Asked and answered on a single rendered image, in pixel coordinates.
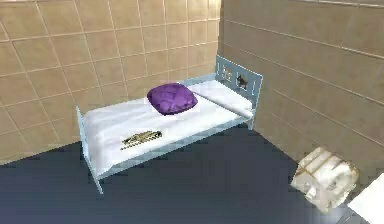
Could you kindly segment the light blue bed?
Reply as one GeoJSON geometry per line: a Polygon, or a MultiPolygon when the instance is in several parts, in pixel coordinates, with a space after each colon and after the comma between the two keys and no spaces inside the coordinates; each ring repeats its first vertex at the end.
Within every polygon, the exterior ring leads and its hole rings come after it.
{"type": "Polygon", "coordinates": [[[116,173],[162,156],[191,143],[245,123],[253,128],[263,76],[220,55],[215,71],[178,83],[194,93],[198,103],[174,115],[160,114],[147,97],[110,106],[77,111],[82,155],[98,189],[116,173]],[[242,117],[190,90],[190,86],[216,80],[252,103],[253,116],[242,117]],[[145,131],[161,131],[158,139],[121,150],[122,141],[145,131]]]}

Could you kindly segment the purple pillow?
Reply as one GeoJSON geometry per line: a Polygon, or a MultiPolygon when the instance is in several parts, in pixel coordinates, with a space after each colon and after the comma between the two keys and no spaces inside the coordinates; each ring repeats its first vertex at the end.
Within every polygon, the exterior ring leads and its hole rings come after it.
{"type": "Polygon", "coordinates": [[[147,93],[150,104],[162,115],[174,115],[193,108],[198,100],[194,93],[180,83],[168,83],[147,93]]]}

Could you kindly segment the white pillow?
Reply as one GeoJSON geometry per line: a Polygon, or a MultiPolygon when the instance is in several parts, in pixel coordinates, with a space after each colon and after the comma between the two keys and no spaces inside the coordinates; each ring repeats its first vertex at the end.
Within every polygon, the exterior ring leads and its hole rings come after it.
{"type": "Polygon", "coordinates": [[[190,90],[242,117],[253,116],[252,103],[249,100],[216,80],[190,86],[190,90]]]}

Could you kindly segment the black and yellow flat object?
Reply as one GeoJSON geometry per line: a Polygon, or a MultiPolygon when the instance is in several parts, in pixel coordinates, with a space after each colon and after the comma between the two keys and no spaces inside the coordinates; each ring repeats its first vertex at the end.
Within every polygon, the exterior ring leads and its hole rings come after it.
{"type": "Polygon", "coordinates": [[[122,141],[123,147],[121,147],[121,150],[131,148],[151,140],[158,139],[161,136],[162,136],[161,131],[145,131],[142,133],[134,134],[131,137],[122,141]]]}

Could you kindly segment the white box with tan stripes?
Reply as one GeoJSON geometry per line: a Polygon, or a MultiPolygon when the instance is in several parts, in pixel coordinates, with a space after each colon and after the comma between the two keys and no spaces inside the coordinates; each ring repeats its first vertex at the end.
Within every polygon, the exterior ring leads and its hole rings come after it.
{"type": "Polygon", "coordinates": [[[338,207],[355,189],[358,169],[326,147],[318,147],[299,163],[290,185],[322,213],[338,207]]]}

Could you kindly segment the white furniture corner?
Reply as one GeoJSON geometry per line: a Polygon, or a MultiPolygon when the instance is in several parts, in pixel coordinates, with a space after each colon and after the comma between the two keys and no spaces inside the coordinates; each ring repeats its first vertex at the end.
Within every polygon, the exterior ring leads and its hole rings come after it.
{"type": "Polygon", "coordinates": [[[349,202],[348,207],[369,224],[384,224],[384,173],[349,202]]]}

